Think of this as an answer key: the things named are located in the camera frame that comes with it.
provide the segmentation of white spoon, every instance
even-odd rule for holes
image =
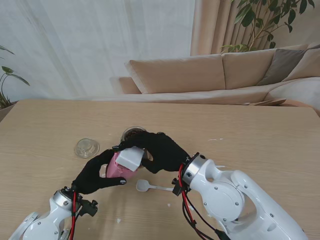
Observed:
[[[159,190],[165,190],[165,191],[171,191],[171,192],[173,191],[173,188],[150,185],[147,180],[143,180],[143,179],[140,179],[136,182],[136,189],[139,192],[146,192],[149,189],[159,189]]]

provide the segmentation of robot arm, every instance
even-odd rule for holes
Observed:
[[[14,231],[9,240],[67,240],[70,228],[65,220],[72,216],[72,191],[64,187],[55,192],[50,198],[50,211],[40,215],[37,212],[27,216],[21,225]],[[89,202],[80,194],[76,198],[76,212],[80,216],[88,213],[92,217],[98,211],[97,202]]]
[[[297,222],[244,172],[221,171],[212,159],[197,153],[187,160],[181,175],[187,188],[201,194],[204,208],[230,239],[308,239]],[[180,191],[176,184],[173,192]],[[246,198],[256,211],[241,216]]]

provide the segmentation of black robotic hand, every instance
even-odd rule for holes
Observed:
[[[113,150],[107,149],[88,161],[80,174],[72,182],[71,189],[81,194],[92,194],[99,189],[126,184],[127,181],[123,177],[100,177],[101,166],[109,164],[114,154]]]
[[[179,171],[181,163],[189,157],[185,150],[163,132],[139,132],[121,142],[118,150],[122,151],[133,146],[147,149],[152,155],[153,161],[142,159],[142,165],[154,174],[162,169],[169,172]]]

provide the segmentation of wooden table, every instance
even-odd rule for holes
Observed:
[[[87,162],[74,154],[78,140],[95,139],[102,151],[135,125],[167,133],[191,155],[201,152],[226,169],[244,171],[309,239],[320,239],[320,119],[312,109],[64,100],[19,101],[0,124],[0,239],[30,212],[48,211],[53,193],[70,186]],[[98,213],[79,218],[75,239],[197,239],[181,197],[136,190],[137,179],[170,187],[176,175],[142,169],[125,186],[86,195],[99,202]],[[190,198],[209,219],[200,196],[191,191]]]

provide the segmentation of wall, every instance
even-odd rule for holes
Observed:
[[[72,99],[107,96],[130,59],[187,57],[195,0],[9,0],[0,2],[5,94]]]
[[[282,26],[272,33],[276,48],[313,42],[320,43],[320,0],[313,1],[315,8],[308,4],[303,14],[299,14],[299,9],[297,10],[291,33],[289,33],[287,26]]]

